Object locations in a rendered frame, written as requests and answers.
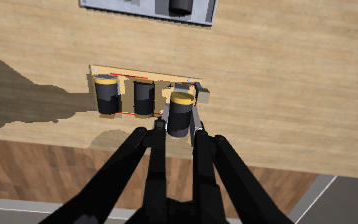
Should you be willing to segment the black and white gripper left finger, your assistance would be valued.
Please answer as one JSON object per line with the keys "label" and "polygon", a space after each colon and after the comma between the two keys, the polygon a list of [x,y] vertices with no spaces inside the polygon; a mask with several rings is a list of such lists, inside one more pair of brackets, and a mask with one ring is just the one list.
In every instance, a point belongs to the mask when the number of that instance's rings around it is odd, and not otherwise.
{"label": "black and white gripper left finger", "polygon": [[38,224],[104,224],[151,147],[139,224],[167,224],[166,134],[170,103],[154,129],[137,127],[86,186]]}

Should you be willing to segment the black battery with gold top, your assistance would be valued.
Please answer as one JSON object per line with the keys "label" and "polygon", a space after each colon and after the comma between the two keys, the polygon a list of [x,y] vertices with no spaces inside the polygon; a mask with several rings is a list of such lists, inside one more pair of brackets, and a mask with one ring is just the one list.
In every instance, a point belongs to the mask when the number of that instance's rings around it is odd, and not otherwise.
{"label": "black battery with gold top", "polygon": [[153,116],[154,82],[134,81],[134,116],[147,119]]}
{"label": "black battery with gold top", "polygon": [[194,0],[169,0],[168,10],[177,15],[191,15]]}
{"label": "black battery with gold top", "polygon": [[119,111],[117,77],[111,80],[94,78],[98,112],[114,114]]}
{"label": "black battery with gold top", "polygon": [[185,92],[173,92],[170,96],[170,108],[167,133],[176,138],[187,136],[192,113],[194,96]]}

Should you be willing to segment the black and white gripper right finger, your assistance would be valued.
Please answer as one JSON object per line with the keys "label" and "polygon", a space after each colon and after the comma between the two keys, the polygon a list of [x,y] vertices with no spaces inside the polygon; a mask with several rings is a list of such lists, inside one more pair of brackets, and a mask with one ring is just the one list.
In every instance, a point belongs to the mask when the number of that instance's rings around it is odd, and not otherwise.
{"label": "black and white gripper right finger", "polygon": [[208,135],[196,106],[192,107],[189,127],[194,147],[192,200],[199,200],[200,224],[227,224],[214,166],[242,224],[294,224],[279,210],[228,140],[222,135]]}

